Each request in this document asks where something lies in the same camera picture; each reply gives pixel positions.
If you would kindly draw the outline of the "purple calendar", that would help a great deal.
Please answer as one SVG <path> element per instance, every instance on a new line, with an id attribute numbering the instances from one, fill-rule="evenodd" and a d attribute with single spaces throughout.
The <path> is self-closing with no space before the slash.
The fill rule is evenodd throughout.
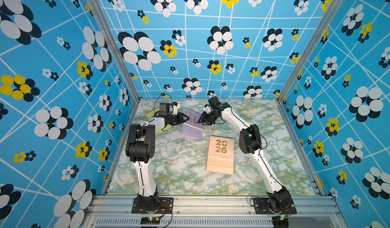
<path id="1" fill-rule="evenodd" d="M 189 117 L 189 120 L 183 124 L 182 133 L 190 137 L 201 139 L 203 137 L 203 126 L 201 123 L 198 123 L 201 114 L 188 108 L 184 109 L 184 114 Z"/>

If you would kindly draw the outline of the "pink calendar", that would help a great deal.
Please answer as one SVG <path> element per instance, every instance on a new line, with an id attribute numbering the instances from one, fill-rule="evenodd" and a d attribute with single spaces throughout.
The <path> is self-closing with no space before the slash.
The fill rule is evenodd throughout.
<path id="1" fill-rule="evenodd" d="M 234 139 L 220 136 L 210 137 L 206 170 L 233 175 Z"/>

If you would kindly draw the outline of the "green desk calendar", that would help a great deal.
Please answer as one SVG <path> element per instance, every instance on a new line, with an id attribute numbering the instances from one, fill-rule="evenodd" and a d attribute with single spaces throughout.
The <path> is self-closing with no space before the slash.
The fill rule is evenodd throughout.
<path id="1" fill-rule="evenodd" d="M 155 110 L 148 112 L 146 114 L 146 117 L 148 121 L 144 125 L 145 126 L 154 125 L 155 132 L 157 134 L 161 134 L 163 132 L 163 129 L 166 127 L 166 117 L 159 116 L 159 114 Z"/>

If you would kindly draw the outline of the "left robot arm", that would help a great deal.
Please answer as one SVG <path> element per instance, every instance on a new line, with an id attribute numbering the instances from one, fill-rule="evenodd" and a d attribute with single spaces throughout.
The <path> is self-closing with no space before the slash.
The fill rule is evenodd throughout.
<path id="1" fill-rule="evenodd" d="M 129 129 L 125 153 L 134 164 L 138 177 L 136 206 L 145 212 L 154 213 L 159 207 L 159 195 L 152 171 L 152 158 L 155 153 L 155 135 L 167 126 L 185 123 L 189 117 L 179 112 L 180 104 L 161 103 L 153 117 L 140 124 L 132 124 Z"/>

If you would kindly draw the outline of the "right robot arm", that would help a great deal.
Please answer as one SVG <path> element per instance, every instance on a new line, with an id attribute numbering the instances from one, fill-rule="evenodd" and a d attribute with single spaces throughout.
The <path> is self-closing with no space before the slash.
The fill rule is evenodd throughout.
<path id="1" fill-rule="evenodd" d="M 262 143 L 263 136 L 256 124 L 242 119 L 228 103 L 222 103 L 217 97 L 208 100 L 198 123 L 214 125 L 221 118 L 230 123 L 239 132 L 239 147 L 253 160 L 265 184 L 268 201 L 266 207 L 273 214 L 297 214 L 293 199 L 287 188 L 279 181 L 264 155 L 268 143 Z"/>

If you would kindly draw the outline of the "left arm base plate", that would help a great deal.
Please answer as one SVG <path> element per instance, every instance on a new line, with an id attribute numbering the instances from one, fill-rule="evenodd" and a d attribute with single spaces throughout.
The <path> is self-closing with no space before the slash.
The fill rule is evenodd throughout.
<path id="1" fill-rule="evenodd" d="M 132 214 L 171 214 L 173 198 L 143 197 L 133 199 Z"/>

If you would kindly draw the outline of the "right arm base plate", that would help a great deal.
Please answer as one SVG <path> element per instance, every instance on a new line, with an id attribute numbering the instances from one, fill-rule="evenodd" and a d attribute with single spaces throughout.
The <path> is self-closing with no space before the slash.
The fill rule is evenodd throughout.
<path id="1" fill-rule="evenodd" d="M 274 216 L 290 216 L 297 214 L 296 206 L 292 199 L 286 202 L 277 203 L 275 199 L 252 197 L 251 206 L 255 209 L 256 214 L 267 214 Z"/>

